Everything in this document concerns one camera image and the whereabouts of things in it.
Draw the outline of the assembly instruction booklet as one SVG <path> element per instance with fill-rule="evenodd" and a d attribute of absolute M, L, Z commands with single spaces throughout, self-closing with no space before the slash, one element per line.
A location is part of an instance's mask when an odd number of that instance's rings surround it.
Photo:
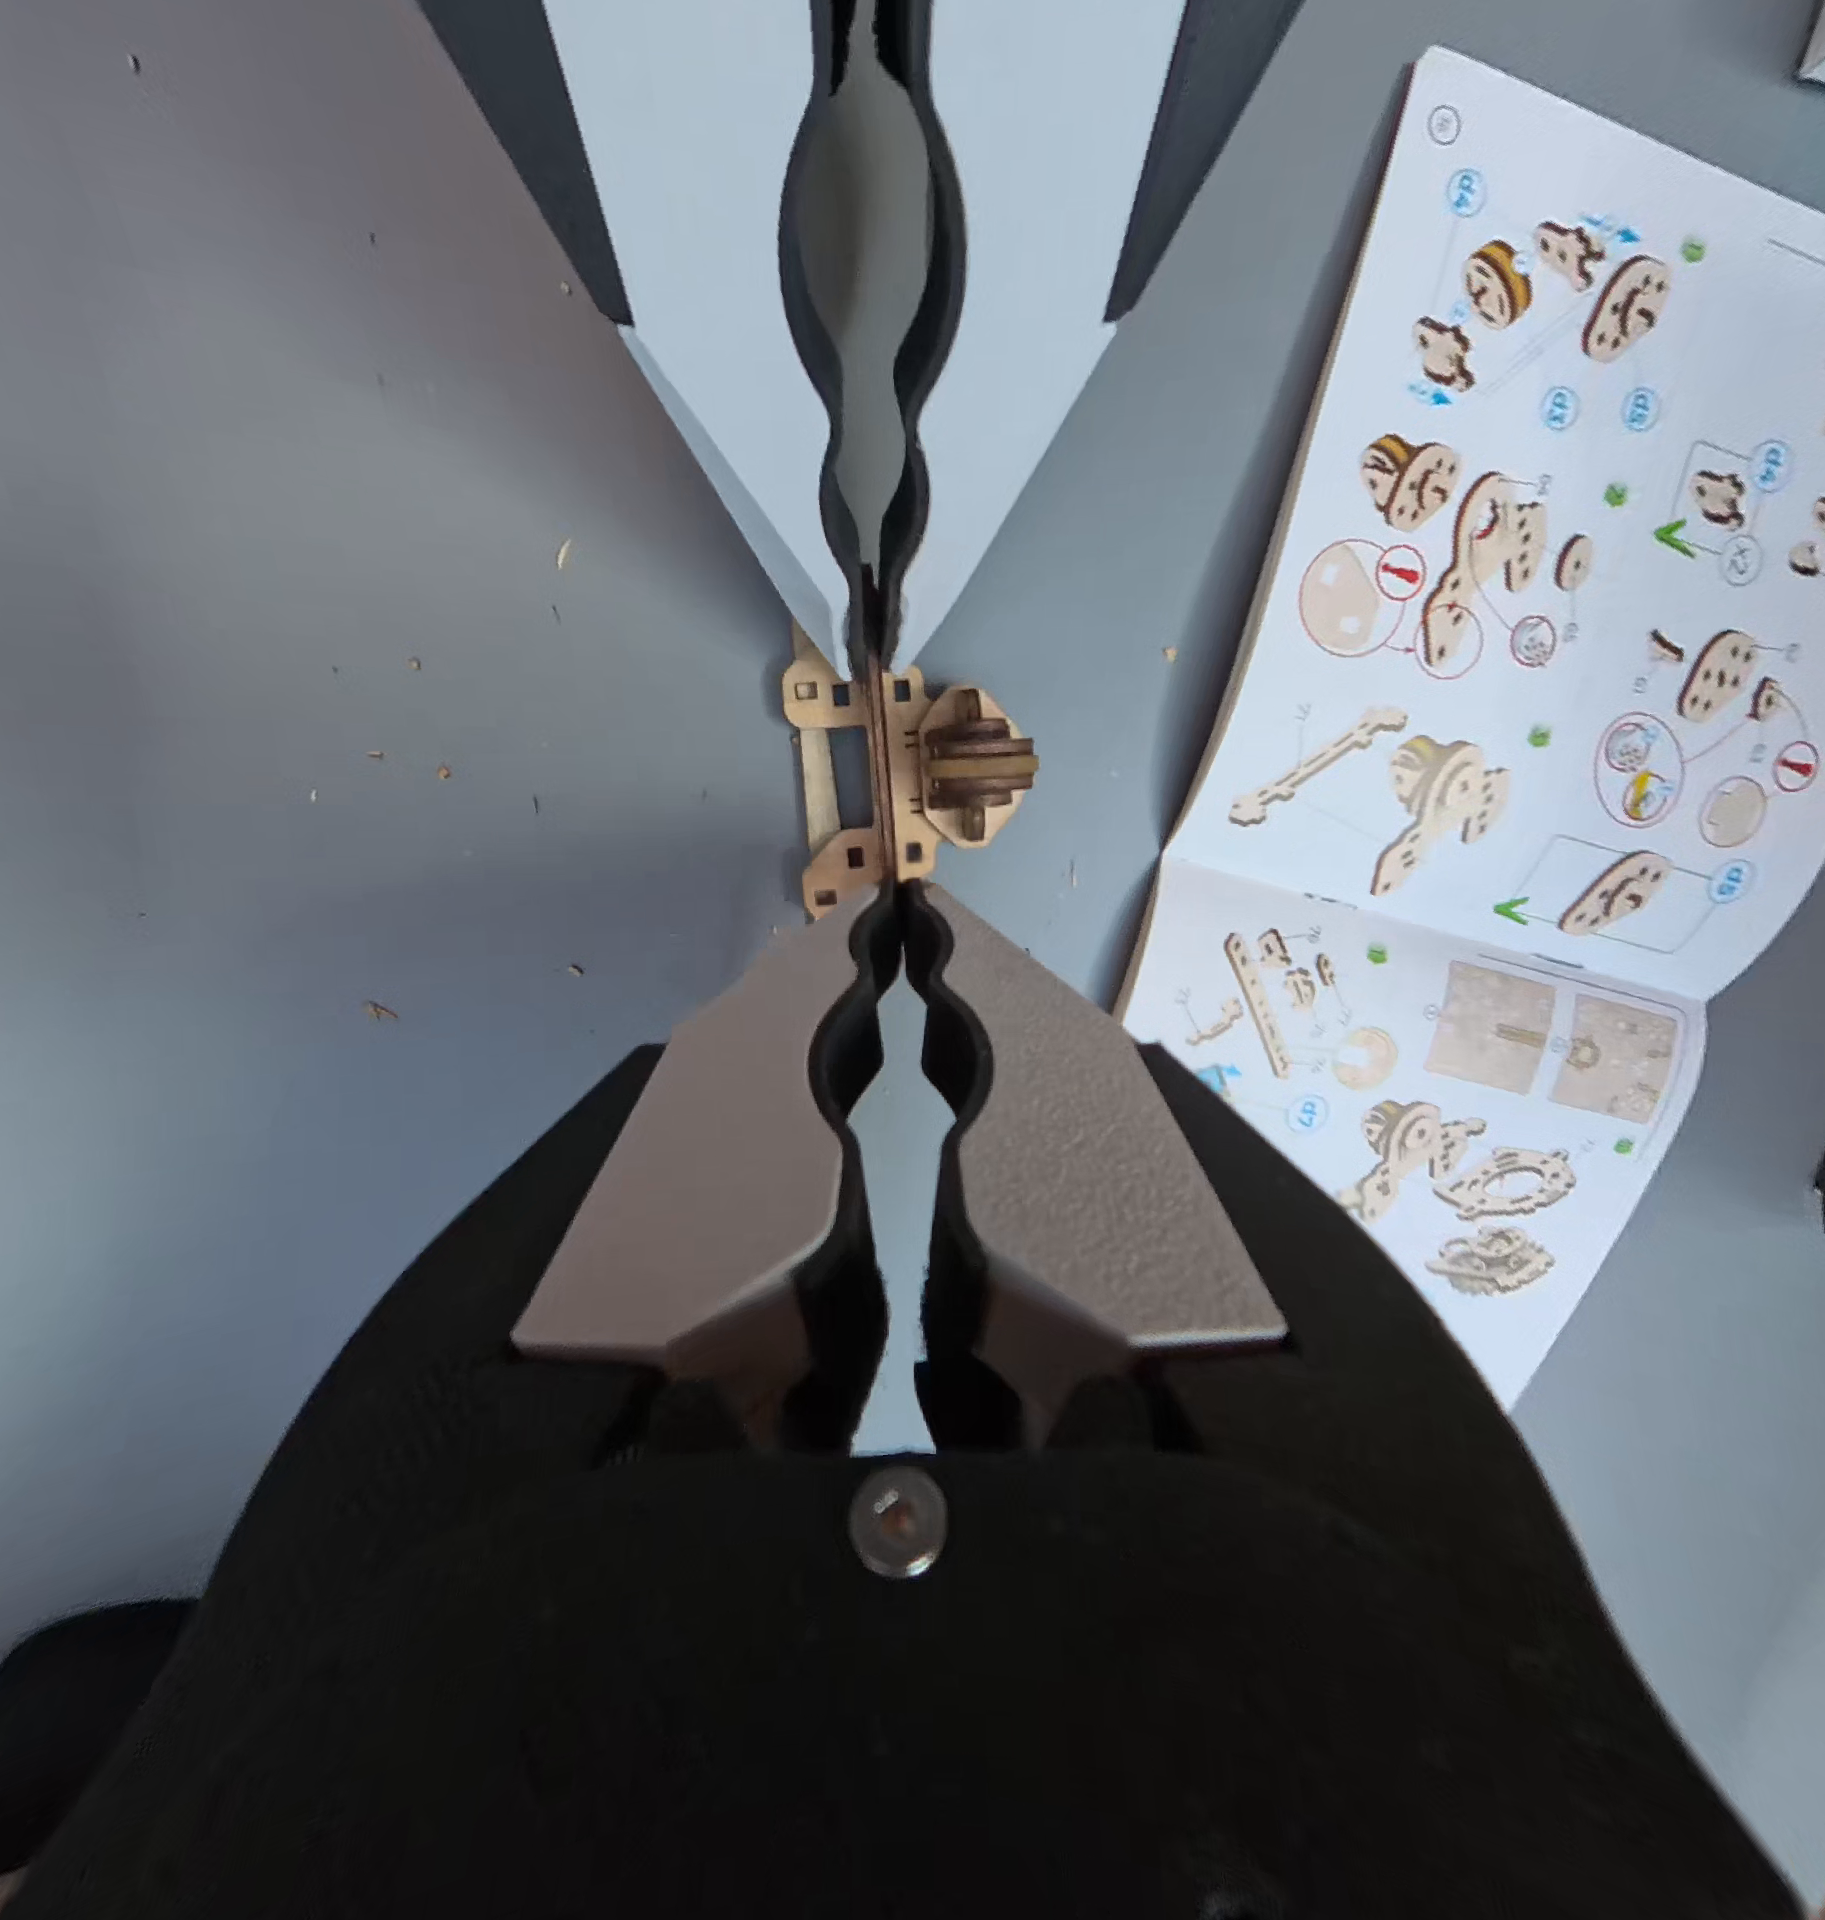
<path fill-rule="evenodd" d="M 1517 1409 L 1825 868 L 1825 214 L 1424 46 L 1124 1026 Z"/>

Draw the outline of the wooden model assembly with knob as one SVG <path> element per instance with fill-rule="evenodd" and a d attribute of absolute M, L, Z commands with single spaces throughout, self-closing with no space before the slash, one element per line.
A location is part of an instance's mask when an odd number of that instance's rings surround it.
<path fill-rule="evenodd" d="M 928 685 L 907 666 L 900 695 L 900 884 L 934 884 L 941 850 L 986 850 L 1037 779 L 1034 736 L 979 679 Z M 871 732 L 865 695 L 792 627 L 779 714 L 807 779 L 807 916 L 830 916 L 874 890 Z"/>

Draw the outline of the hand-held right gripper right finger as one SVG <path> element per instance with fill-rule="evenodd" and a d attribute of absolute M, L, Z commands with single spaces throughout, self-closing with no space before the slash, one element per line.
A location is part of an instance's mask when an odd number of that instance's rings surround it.
<path fill-rule="evenodd" d="M 936 1449 L 1028 1449 L 1086 1384 L 1285 1342 L 1141 1042 L 951 890 L 907 890 L 928 1079 L 951 1105 L 920 1409 Z"/>

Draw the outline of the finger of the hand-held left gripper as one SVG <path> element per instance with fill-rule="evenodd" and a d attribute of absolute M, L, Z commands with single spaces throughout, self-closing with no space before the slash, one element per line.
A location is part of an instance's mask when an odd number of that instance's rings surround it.
<path fill-rule="evenodd" d="M 1111 345 L 1177 23 L 1177 0 L 874 6 L 934 192 L 928 291 L 896 349 L 907 463 L 874 549 L 896 666 L 951 622 Z"/>
<path fill-rule="evenodd" d="M 843 6 L 551 0 L 542 23 L 615 257 L 615 334 L 792 622 L 844 672 L 843 357 L 807 281 Z"/>

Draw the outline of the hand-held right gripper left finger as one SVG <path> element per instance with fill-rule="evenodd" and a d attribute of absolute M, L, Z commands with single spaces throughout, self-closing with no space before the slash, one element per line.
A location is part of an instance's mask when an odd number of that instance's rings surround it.
<path fill-rule="evenodd" d="M 637 1364 L 712 1391 L 754 1441 L 852 1449 L 888 1333 L 852 1105 L 896 974 L 896 890 L 859 890 L 663 1036 L 520 1360 Z"/>

